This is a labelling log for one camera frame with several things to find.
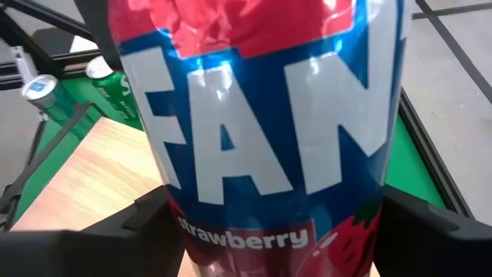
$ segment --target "black metal frame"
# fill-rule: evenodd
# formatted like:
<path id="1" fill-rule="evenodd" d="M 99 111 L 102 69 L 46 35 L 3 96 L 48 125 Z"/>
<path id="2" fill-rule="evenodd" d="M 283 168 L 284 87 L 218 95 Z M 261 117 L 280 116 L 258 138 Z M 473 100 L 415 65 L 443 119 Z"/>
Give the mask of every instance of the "black metal frame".
<path id="1" fill-rule="evenodd" d="M 0 3 L 4 4 L 5 7 L 16 9 L 64 31 L 94 41 L 92 34 L 87 30 L 85 24 L 45 7 L 44 5 L 40 5 L 37 2 L 32 0 L 0 0 Z"/>
<path id="2" fill-rule="evenodd" d="M 32 139 L 31 147 L 29 148 L 28 158 L 25 160 L 25 166 L 31 164 L 32 159 L 35 157 L 36 152 L 38 151 L 39 143 L 41 142 L 41 138 L 45 132 L 46 128 L 46 118 L 42 116 L 42 112 L 39 113 L 39 123 L 36 128 L 36 132 L 34 134 L 34 138 Z"/>
<path id="3" fill-rule="evenodd" d="M 33 59 L 39 72 L 42 74 L 51 74 L 56 78 L 63 76 L 63 68 L 54 62 L 39 46 L 37 46 L 31 37 L 5 12 L 4 5 L 0 8 L 0 38 L 10 46 L 22 46 Z"/>
<path id="4" fill-rule="evenodd" d="M 85 66 L 93 58 L 99 56 L 99 50 L 88 50 L 83 52 L 53 55 L 50 58 L 64 68 L 61 79 L 84 78 Z M 14 62 L 0 63 L 0 91 L 22 87 L 21 76 L 17 74 Z"/>
<path id="5" fill-rule="evenodd" d="M 474 218 L 470 207 L 461 195 L 460 189 L 456 186 L 453 177 L 448 172 L 439 152 L 436 150 L 431 137 L 425 131 L 425 127 L 418 118 L 407 93 L 401 89 L 400 108 L 398 115 L 404 123 L 408 135 L 411 137 L 419 156 L 429 172 L 432 181 L 436 185 L 437 191 L 442 198 L 446 208 L 468 218 Z"/>

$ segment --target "fanta logo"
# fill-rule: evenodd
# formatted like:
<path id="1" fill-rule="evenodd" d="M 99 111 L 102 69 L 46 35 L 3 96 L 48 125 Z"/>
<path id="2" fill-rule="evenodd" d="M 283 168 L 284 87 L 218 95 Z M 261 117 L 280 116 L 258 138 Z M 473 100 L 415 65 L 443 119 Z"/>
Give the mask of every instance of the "fanta logo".
<path id="1" fill-rule="evenodd" d="M 198 201 L 216 205 L 224 204 L 224 180 L 228 178 L 250 177 L 259 195 L 293 190 L 281 165 L 288 161 L 282 161 L 272 149 L 278 142 L 265 135 L 268 130 L 258 120 L 258 115 L 265 112 L 272 115 L 280 107 L 273 104 L 268 106 L 269 110 L 259 112 L 251 105 L 251 98 L 246 97 L 259 91 L 269 93 L 263 92 L 264 88 L 284 89 L 288 95 L 285 105 L 290 114 L 283 116 L 292 120 L 297 141 L 297 148 L 288 151 L 299 151 L 299 171 L 303 174 L 306 194 L 342 181 L 340 127 L 366 156 L 373 155 L 387 139 L 397 3 L 371 1 L 367 4 L 367 14 L 373 13 L 377 16 L 371 18 L 368 26 L 368 66 L 361 69 L 368 72 L 367 87 L 336 51 L 284 64 L 275 68 L 279 72 L 272 69 L 272 75 L 281 75 L 278 80 L 283 83 L 274 87 L 266 78 L 248 91 L 227 63 L 189 72 L 187 84 L 178 86 L 177 78 L 183 73 L 170 73 L 169 61 L 161 47 L 123 56 L 121 60 L 148 126 L 146 131 L 171 185 L 187 192 L 192 188 Z M 157 113 L 160 107 L 170 108 Z M 186 112 L 173 114 L 180 108 Z M 221 130 L 227 132 L 229 144 L 234 147 L 222 147 Z M 177 169 L 184 166 L 182 159 L 172 159 L 166 145 L 186 145 L 192 149 L 192 166 L 188 164 L 186 170 L 187 174 L 194 174 L 195 184 L 181 183 L 183 175 L 177 174 Z"/>

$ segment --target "soda can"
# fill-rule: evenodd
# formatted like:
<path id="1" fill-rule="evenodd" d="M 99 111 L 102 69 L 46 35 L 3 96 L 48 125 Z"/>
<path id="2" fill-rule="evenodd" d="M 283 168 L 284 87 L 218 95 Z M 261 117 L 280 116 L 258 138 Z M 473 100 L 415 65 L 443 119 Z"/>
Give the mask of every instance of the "soda can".
<path id="1" fill-rule="evenodd" d="M 136 3 L 109 26 L 198 274 L 368 276 L 410 1 Z"/>
<path id="2" fill-rule="evenodd" d="M 135 101 L 131 96 L 128 77 L 125 74 L 114 72 L 102 56 L 93 58 L 87 64 L 85 74 L 124 119 L 138 119 Z"/>
<path id="3" fill-rule="evenodd" d="M 34 77 L 22 87 L 21 96 L 60 126 L 64 126 L 76 113 L 77 103 L 55 76 L 39 75 Z M 83 116 L 71 128 L 71 133 L 82 140 L 93 125 L 94 122 L 91 119 Z"/>

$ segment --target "silver can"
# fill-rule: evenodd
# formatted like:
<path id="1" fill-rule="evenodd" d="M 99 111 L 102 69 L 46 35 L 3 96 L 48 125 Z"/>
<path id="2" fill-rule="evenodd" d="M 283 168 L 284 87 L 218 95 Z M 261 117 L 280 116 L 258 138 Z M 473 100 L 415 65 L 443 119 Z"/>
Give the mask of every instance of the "silver can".
<path id="1" fill-rule="evenodd" d="M 77 103 L 55 76 L 35 77 L 22 87 L 21 95 L 61 126 L 64 126 L 76 113 Z M 94 122 L 84 116 L 71 128 L 71 133 L 83 139 L 93 125 Z"/>

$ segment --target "gray floor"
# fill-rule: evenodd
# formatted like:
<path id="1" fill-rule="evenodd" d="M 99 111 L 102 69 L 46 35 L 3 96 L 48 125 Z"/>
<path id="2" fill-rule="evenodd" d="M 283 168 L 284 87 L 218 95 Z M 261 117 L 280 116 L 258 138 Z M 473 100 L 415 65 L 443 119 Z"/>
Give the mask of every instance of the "gray floor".
<path id="1" fill-rule="evenodd" d="M 72 1 L 37 0 L 81 20 Z M 434 10 L 490 2 L 426 0 Z M 414 5 L 415 12 L 421 10 Z M 46 28 L 12 12 L 30 34 Z M 441 16 L 440 20 L 485 79 L 492 82 L 492 10 Z M 9 60 L 0 42 L 0 62 Z M 492 225 L 492 105 L 427 19 L 413 22 L 403 86 L 446 166 L 478 220 Z M 22 170 L 37 118 L 18 92 L 0 92 L 0 190 Z"/>
<path id="2" fill-rule="evenodd" d="M 426 2 L 435 10 L 487 0 Z M 492 10 L 440 20 L 491 83 Z M 472 213 L 492 225 L 492 105 L 427 19 L 413 22 L 403 87 Z"/>

